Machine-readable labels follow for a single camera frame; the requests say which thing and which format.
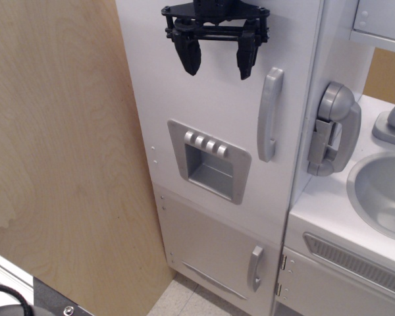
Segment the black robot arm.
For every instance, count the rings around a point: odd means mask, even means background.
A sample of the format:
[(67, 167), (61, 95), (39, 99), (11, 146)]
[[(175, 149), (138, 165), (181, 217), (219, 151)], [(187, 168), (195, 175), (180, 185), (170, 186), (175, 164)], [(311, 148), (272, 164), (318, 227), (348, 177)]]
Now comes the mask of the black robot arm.
[(259, 47), (268, 42), (270, 10), (243, 1), (193, 1), (165, 6), (167, 38), (174, 43), (184, 70), (194, 76), (200, 68), (200, 40), (235, 41), (241, 79), (251, 76)]

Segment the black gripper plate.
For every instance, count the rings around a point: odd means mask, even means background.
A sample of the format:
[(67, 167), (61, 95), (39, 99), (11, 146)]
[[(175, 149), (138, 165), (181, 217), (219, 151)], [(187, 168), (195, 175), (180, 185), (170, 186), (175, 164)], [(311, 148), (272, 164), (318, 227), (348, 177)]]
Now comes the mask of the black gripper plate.
[(251, 76), (258, 47), (269, 39), (270, 11), (243, 1), (192, 1), (163, 7), (161, 14), (167, 20), (167, 37), (192, 76), (201, 64), (198, 40), (237, 41), (237, 65), (245, 80)]

